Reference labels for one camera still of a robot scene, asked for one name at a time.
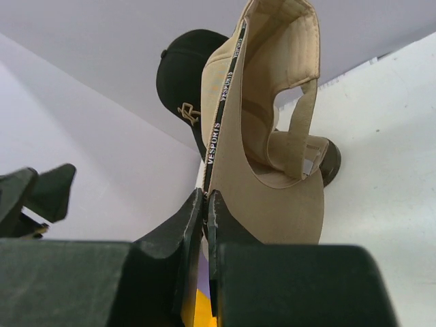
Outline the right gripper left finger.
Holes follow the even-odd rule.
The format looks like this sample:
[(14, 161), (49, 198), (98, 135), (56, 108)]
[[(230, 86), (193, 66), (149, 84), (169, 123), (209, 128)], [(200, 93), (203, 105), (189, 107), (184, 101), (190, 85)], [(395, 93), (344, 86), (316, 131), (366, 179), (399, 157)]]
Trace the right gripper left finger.
[(132, 242), (1, 241), (2, 326), (192, 326), (201, 190)]

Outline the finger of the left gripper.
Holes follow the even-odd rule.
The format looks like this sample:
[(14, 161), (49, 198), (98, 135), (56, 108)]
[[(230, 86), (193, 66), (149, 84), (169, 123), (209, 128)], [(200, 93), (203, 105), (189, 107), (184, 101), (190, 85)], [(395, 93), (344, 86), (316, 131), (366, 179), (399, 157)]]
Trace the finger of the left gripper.
[(12, 235), (36, 180), (37, 171), (28, 167), (1, 175), (1, 238)]
[(75, 175), (76, 167), (70, 163), (40, 174), (25, 207), (51, 223), (64, 220)]

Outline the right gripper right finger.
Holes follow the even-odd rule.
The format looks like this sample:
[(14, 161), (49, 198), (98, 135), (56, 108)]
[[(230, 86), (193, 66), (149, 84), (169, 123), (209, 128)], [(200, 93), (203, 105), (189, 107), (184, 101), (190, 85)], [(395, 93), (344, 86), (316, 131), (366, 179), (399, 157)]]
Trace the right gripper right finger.
[(370, 253), (352, 245), (265, 245), (208, 200), (212, 313), (219, 326), (397, 326)]

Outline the beige baseball cap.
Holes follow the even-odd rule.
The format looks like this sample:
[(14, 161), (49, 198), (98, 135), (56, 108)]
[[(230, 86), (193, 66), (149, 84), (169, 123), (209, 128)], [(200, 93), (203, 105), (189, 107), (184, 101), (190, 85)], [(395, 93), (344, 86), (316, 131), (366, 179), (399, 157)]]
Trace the beige baseball cap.
[(309, 133), (320, 76), (320, 26), (307, 1), (249, 1), (202, 72), (203, 190), (266, 244), (319, 242), (320, 164)]

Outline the black cap gold R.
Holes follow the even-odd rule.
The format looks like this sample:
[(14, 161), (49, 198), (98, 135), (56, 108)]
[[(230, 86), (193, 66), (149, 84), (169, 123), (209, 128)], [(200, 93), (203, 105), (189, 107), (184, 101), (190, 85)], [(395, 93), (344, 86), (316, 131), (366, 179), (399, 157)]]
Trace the black cap gold R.
[(201, 158), (206, 154), (201, 129), (202, 71), (212, 53), (227, 40), (227, 36), (207, 29), (188, 31), (162, 51), (157, 69), (159, 100), (191, 128)]

